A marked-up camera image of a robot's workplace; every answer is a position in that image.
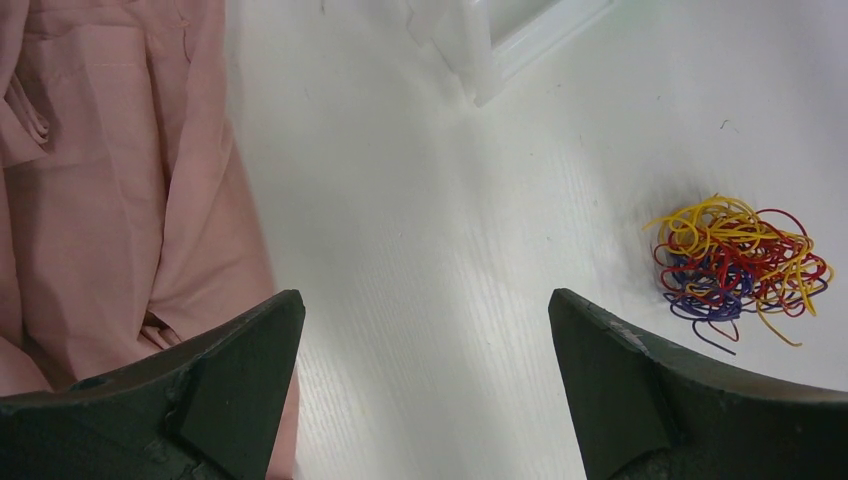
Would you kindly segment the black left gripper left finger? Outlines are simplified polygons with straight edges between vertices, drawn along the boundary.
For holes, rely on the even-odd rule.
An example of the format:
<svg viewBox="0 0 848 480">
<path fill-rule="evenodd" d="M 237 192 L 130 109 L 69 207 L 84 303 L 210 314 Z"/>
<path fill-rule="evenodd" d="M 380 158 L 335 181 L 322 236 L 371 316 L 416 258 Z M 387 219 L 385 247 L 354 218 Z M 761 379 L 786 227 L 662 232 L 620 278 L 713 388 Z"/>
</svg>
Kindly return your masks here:
<svg viewBox="0 0 848 480">
<path fill-rule="evenodd" d="M 126 367 L 3 398 L 2 477 L 263 478 L 305 312 L 285 290 Z"/>
</svg>

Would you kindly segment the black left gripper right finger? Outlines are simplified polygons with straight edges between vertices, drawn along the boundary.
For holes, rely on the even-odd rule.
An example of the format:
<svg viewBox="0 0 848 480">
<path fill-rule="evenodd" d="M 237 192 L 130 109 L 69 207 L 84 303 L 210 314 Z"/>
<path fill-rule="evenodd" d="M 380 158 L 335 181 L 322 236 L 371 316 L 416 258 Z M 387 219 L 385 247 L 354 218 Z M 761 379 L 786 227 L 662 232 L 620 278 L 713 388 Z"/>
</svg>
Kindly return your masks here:
<svg viewBox="0 0 848 480">
<path fill-rule="evenodd" d="M 590 479 L 843 479 L 847 396 L 717 361 L 568 289 L 548 307 Z"/>
</svg>

